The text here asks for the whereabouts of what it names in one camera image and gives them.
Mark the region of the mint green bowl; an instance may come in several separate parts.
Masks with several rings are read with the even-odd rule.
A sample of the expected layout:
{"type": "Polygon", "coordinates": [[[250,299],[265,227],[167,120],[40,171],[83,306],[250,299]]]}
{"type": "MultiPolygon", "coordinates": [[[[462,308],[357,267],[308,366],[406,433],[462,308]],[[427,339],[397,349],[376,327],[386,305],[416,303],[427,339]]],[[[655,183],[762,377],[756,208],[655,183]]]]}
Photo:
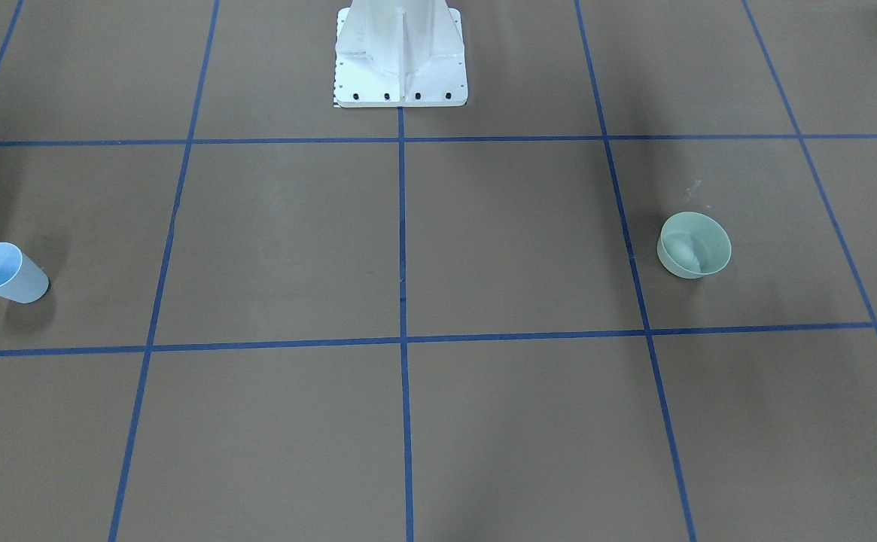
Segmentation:
{"type": "Polygon", "coordinates": [[[717,221],[698,212],[680,212],[665,220],[657,240],[659,263],[684,280],[699,280],[723,270],[732,243],[717,221]]]}

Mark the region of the light blue plastic cup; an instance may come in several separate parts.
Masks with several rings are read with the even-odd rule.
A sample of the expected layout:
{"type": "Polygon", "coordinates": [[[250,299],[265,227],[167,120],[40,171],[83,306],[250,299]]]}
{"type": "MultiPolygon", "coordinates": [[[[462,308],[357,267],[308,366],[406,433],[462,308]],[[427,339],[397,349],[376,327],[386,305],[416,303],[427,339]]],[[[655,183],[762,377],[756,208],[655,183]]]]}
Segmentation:
{"type": "Polygon", "coordinates": [[[0,297],[31,304],[50,287],[47,274],[15,244],[0,242],[0,297]]]}

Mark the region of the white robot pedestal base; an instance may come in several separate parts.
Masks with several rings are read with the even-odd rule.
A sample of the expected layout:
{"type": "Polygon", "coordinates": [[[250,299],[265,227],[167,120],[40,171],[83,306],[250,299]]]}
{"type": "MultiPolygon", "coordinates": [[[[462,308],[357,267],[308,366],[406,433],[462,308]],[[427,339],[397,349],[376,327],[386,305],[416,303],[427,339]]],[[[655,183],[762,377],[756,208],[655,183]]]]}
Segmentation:
{"type": "Polygon", "coordinates": [[[442,108],[468,102],[459,10],[445,1],[352,1],[336,15],[333,104],[442,108]]]}

